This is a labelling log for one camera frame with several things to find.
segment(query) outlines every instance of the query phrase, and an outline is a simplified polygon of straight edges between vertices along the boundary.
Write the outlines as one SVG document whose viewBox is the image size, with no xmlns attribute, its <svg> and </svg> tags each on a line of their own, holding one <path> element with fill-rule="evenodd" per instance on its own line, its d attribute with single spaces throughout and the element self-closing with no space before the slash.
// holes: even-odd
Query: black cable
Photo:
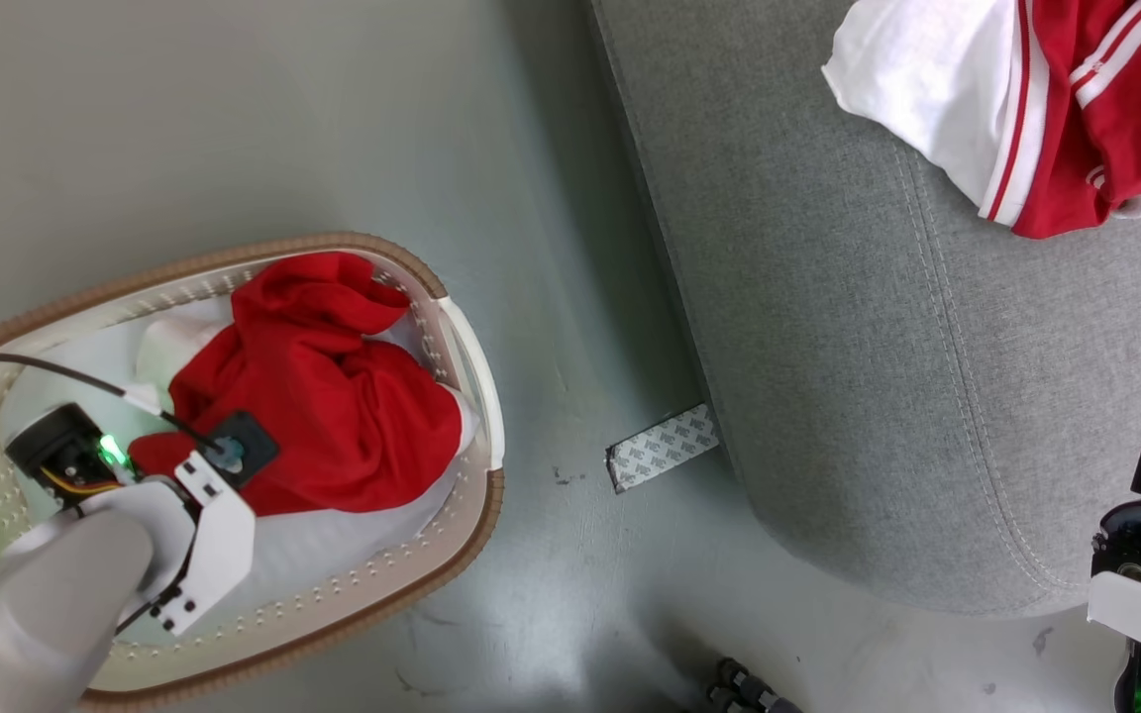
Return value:
<svg viewBox="0 0 1141 713">
<path fill-rule="evenodd" d="M 63 375 L 63 378 L 65 379 L 78 380 L 79 382 L 98 388 L 100 389 L 100 391 L 107 391 L 108 394 L 113 394 L 113 396 L 118 398 L 126 397 L 126 389 L 115 384 L 110 384 L 107 380 L 96 379 L 92 378 L 92 375 L 90 374 L 83 374 L 79 371 L 70 370 L 68 366 L 60 366 L 59 364 L 50 363 L 43 359 L 38 359 L 38 357 L 34 356 L 21 356 L 19 354 L 0 354 L 0 364 L 19 364 L 23 366 L 33 366 L 33 368 L 35 370 L 42 370 L 54 374 L 59 374 Z M 216 453 L 220 453 L 222 451 L 221 447 L 218 447 L 217 443 L 213 443 L 212 440 L 210 440 L 210 438 L 205 437 L 204 434 L 192 428 L 191 426 L 183 423 L 183 420 L 178 419 L 178 416 L 173 414 L 170 414 L 170 412 L 162 411 L 160 412 L 160 414 L 157 414 L 157 416 L 161 416 L 164 423 L 171 424 L 173 426 L 173 428 L 177 428 L 181 432 L 189 435 L 189 437 L 192 437 L 192 439 L 195 440 L 196 443 L 200 443 L 201 446 L 209 447 L 209 449 L 212 449 Z"/>
</svg>

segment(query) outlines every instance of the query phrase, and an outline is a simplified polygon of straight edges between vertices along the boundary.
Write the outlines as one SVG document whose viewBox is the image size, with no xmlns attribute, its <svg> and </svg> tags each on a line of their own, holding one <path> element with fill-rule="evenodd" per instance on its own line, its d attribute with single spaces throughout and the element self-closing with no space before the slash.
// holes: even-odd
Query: gray cover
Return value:
<svg viewBox="0 0 1141 713">
<path fill-rule="evenodd" d="M 830 96 L 848 5 L 594 0 L 735 469 L 790 552 L 880 597 L 1081 605 L 1141 446 L 1141 221 L 980 221 Z"/>
</svg>

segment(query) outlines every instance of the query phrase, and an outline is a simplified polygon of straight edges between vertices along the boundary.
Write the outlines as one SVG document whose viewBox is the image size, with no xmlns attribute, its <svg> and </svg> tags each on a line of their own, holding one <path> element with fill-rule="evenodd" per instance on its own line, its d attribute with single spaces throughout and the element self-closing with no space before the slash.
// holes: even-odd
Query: sofa seam stitching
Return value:
<svg viewBox="0 0 1141 713">
<path fill-rule="evenodd" d="M 919 167 L 920 172 L 922 172 L 922 163 L 920 163 L 919 156 L 914 156 L 914 163 L 915 167 Z M 986 471 L 988 473 L 988 479 L 990 479 L 990 483 L 995 488 L 995 496 L 997 500 L 997 504 L 1000 504 L 1002 512 L 1005 515 L 1006 521 L 1010 524 L 1011 530 L 1013 530 L 1011 532 L 1011 534 L 1013 534 L 1013 536 L 1018 540 L 1020 548 L 1022 548 L 1023 552 L 1029 557 L 1029 559 L 1033 559 L 1033 562 L 1037 565 L 1037 568 L 1041 569 L 1042 574 L 1044 574 L 1049 580 L 1051 580 L 1051 582 L 1058 583 L 1058 585 L 1063 588 L 1074 589 L 1082 586 L 1081 583 L 1068 582 L 1068 580 L 1059 577 L 1058 574 L 1051 572 L 1051 568 L 1047 567 L 1045 562 L 1042 562 L 1042 560 L 1038 559 L 1037 553 L 1033 551 L 1033 546 L 1028 544 L 1028 537 L 1025 536 L 1023 530 L 1019 528 L 1019 522 L 1015 520 L 1014 510 L 1011 509 L 1010 505 L 1010 496 L 1005 495 L 1006 492 L 1005 483 L 1002 480 L 1001 469 L 1000 467 L 997 467 L 997 457 L 995 455 L 995 452 L 993 452 L 993 440 L 988 437 L 988 424 L 986 418 L 984 416 L 984 406 L 980 403 L 980 391 L 977 384 L 977 379 L 974 378 L 974 370 L 971 368 L 971 359 L 968 354 L 968 349 L 965 348 L 963 322 L 958 319 L 957 301 L 954 298 L 954 287 L 952 287 L 952 284 L 949 283 L 949 270 L 945 261 L 945 251 L 942 251 L 941 244 L 939 244 L 939 236 L 936 234 L 936 216 L 932 212 L 931 194 L 928 193 L 928 185 L 925 184 L 925 181 L 922 180 L 922 177 L 919 177 L 916 175 L 915 177 L 919 178 L 916 183 L 919 183 L 920 189 L 922 191 L 922 194 L 920 195 L 920 205 L 925 208 L 926 217 L 932 222 L 932 232 L 931 235 L 929 235 L 928 242 L 936 250 L 937 264 L 939 266 L 939 270 L 937 273 L 938 278 L 939 276 L 942 276 L 942 279 L 945 281 L 942 282 L 941 285 L 942 289 L 941 300 L 945 301 L 945 299 L 947 299 L 948 301 L 946 315 L 948 319 L 952 322 L 952 325 L 954 325 L 954 330 L 956 330 L 957 333 L 957 337 L 955 339 L 955 345 L 958 350 L 958 370 L 960 374 L 963 375 L 964 383 L 970 382 L 969 391 L 972 402 L 972 413 L 974 415 L 974 421 L 977 421 L 979 428 L 978 438 L 980 434 L 982 434 L 982 441 L 980 444 L 980 454 L 984 457 L 984 460 L 986 460 Z M 1002 491 L 1002 496 L 997 497 L 997 488 L 1000 488 L 1000 486 Z"/>
<path fill-rule="evenodd" d="M 916 244 L 916 246 L 919 246 L 919 259 L 920 264 L 922 264 L 923 266 L 923 279 L 926 282 L 926 295 L 929 299 L 931 299 L 932 316 L 936 319 L 936 327 L 939 331 L 939 334 L 941 334 L 941 346 L 942 350 L 945 350 L 945 363 L 949 373 L 949 383 L 952 384 L 952 387 L 954 387 L 954 403 L 955 406 L 957 406 L 958 419 L 963 421 L 965 441 L 968 441 L 968 452 L 970 453 L 971 456 L 971 467 L 974 470 L 974 476 L 977 476 L 977 479 L 980 483 L 980 492 L 984 493 L 984 501 L 986 501 L 988 515 L 992 515 L 993 519 L 995 519 L 995 530 L 997 532 L 997 538 L 1001 538 L 1002 546 L 1005 548 L 1006 554 L 1010 556 L 1011 562 L 1014 562 L 1015 566 L 1019 567 L 1020 572 L 1022 572 L 1025 576 L 1031 580 L 1034 585 L 1037 585 L 1042 590 L 1050 591 L 1050 588 L 1043 585 L 1042 582 L 1037 582 L 1037 577 L 1034 577 L 1033 573 L 1029 572 L 1026 562 L 1022 562 L 1021 560 L 1022 557 L 1015 557 L 1015 551 L 1019 550 L 1019 548 L 1011 546 L 1010 540 L 1006 537 L 1009 535 L 1009 532 L 1006 532 L 1009 530 L 1009 528 L 1002 526 L 1005 522 L 1005 518 L 1004 516 L 1000 518 L 1001 508 L 995 507 L 995 497 L 993 497 L 990 493 L 988 493 L 988 486 L 992 486 L 992 483 L 986 484 L 988 478 L 986 475 L 982 475 L 980 472 L 980 460 L 977 456 L 977 454 L 974 454 L 974 438 L 972 437 L 972 424 L 969 421 L 968 410 L 964 410 L 963 407 L 963 402 L 964 402 L 963 395 L 960 394 L 958 391 L 958 382 L 954 373 L 954 354 L 949 353 L 949 343 L 954 341 L 954 333 L 952 333 L 952 330 L 946 330 L 945 325 L 941 324 L 941 308 L 939 308 L 939 306 L 937 306 L 936 302 L 936 292 L 937 290 L 939 290 L 939 273 L 937 273 L 937 278 L 936 278 L 937 287 L 932 289 L 932 273 L 931 270 L 928 269 L 928 258 L 923 256 L 923 232 L 925 230 L 923 229 L 923 227 L 920 226 L 920 218 L 919 216 L 915 216 L 914 212 L 913 200 L 911 200 L 909 195 L 909 181 L 906 181 L 905 179 L 906 165 L 900 160 L 900 148 L 897 148 L 896 140 L 892 140 L 891 148 L 892 148 L 892 156 L 896 157 L 897 160 L 897 175 L 900 176 L 901 193 L 905 195 L 905 208 L 906 211 L 909 211 L 909 221 L 914 227 L 914 243 Z"/>
</svg>

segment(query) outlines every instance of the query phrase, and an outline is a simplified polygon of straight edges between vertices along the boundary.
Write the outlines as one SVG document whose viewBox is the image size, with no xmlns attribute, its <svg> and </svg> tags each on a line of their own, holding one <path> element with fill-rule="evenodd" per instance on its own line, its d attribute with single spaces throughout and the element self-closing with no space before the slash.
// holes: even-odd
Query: white stripe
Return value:
<svg viewBox="0 0 1141 713">
<path fill-rule="evenodd" d="M 1112 29 L 1109 29 L 1108 33 L 1103 35 L 1103 41 L 1100 42 L 1100 48 L 1095 49 L 1094 52 L 1092 52 L 1090 57 L 1082 63 L 1082 66 L 1074 70 L 1071 75 L 1068 76 L 1070 84 L 1076 84 L 1083 76 L 1091 73 L 1091 70 L 1100 67 L 1103 56 L 1108 54 L 1109 49 L 1112 48 L 1114 41 L 1117 41 L 1117 38 L 1122 37 L 1124 27 L 1126 27 L 1128 23 L 1132 23 L 1133 19 L 1138 17 L 1139 13 L 1141 13 L 1141 0 L 1138 0 L 1136 3 L 1130 6 L 1130 8 L 1122 15 L 1122 18 L 1117 19 Z"/>
<path fill-rule="evenodd" d="M 1124 66 L 1130 63 L 1130 59 L 1133 58 L 1133 55 L 1138 52 L 1140 47 L 1141 19 L 1131 29 L 1130 34 L 1124 38 L 1123 43 L 1117 47 L 1112 58 L 1109 58 L 1095 70 L 1094 79 L 1085 82 L 1077 90 L 1077 103 L 1082 105 L 1082 108 L 1087 107 L 1091 102 L 1094 102 L 1098 96 L 1103 94 L 1103 90 L 1117 78 L 1118 73 L 1122 73 Z"/>
<path fill-rule="evenodd" d="M 1028 67 L 1020 63 L 1025 38 L 1019 37 L 1019 19 L 1015 19 L 1013 47 L 1011 47 L 1010 90 L 1006 102 L 1005 128 L 1002 131 L 1002 145 L 997 147 L 997 163 L 993 180 L 988 183 L 986 198 L 980 206 L 980 217 L 997 221 L 1005 226 L 1014 226 L 1019 213 L 1023 211 L 1028 192 L 1033 188 L 1033 178 L 1037 176 L 1037 162 L 1041 160 L 1042 140 L 1046 137 L 1046 103 L 1050 96 L 1050 67 L 1046 55 L 1037 42 L 1037 33 L 1033 29 L 1034 0 L 1028 0 Z M 1015 154 L 1015 165 L 1010 169 L 1010 180 L 1002 203 L 997 206 L 997 216 L 988 214 L 996 200 L 997 188 L 1002 184 L 1002 172 L 1009 162 L 1010 141 L 1014 138 L 1017 107 L 1020 82 L 1028 81 L 1028 95 L 1023 107 L 1023 125 L 1019 130 L 1019 151 Z"/>
</svg>

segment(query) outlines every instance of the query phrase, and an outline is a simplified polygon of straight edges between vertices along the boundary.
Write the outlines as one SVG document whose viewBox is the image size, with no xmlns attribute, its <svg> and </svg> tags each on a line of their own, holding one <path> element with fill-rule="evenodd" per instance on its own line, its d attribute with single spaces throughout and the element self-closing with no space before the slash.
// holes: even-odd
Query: basket handle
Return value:
<svg viewBox="0 0 1141 713">
<path fill-rule="evenodd" d="M 443 315 L 447 318 L 452 331 L 456 334 L 456 340 L 466 350 L 469 367 L 475 373 L 475 381 L 478 384 L 478 397 L 482 402 L 484 424 L 487 428 L 487 439 L 491 446 L 491 468 L 497 470 L 504 464 L 504 416 L 500 410 L 500 392 L 495 391 L 495 379 L 492 378 L 491 366 L 487 364 L 487 356 L 484 354 L 484 345 L 478 341 L 478 334 L 466 319 L 466 313 L 450 297 L 443 297 L 436 301 L 443 308 Z"/>
</svg>

